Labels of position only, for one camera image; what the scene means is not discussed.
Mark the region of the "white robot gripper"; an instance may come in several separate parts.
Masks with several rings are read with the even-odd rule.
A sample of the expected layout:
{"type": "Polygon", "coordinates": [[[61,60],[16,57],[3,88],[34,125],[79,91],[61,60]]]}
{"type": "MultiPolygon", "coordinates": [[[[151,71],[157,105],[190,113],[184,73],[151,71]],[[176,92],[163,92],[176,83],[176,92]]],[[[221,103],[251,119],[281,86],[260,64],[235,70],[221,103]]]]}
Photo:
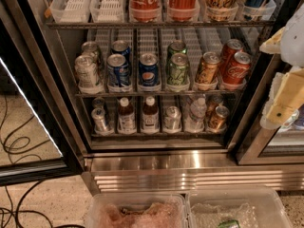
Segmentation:
{"type": "Polygon", "coordinates": [[[260,119],[265,129],[281,127],[304,104],[304,4],[259,47],[267,54],[281,54],[281,59],[294,66],[289,72],[277,73],[272,81],[269,99],[260,119]]]}

